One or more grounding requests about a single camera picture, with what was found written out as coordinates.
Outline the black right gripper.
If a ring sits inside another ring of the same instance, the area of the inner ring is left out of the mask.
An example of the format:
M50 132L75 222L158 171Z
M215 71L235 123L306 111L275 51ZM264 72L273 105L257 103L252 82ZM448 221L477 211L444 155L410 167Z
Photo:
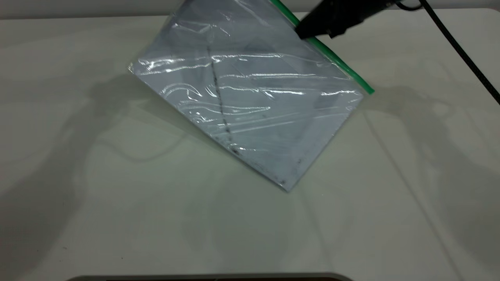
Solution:
M300 39L323 34L334 38L396 3L396 0L329 0L318 4L300 20L295 32Z

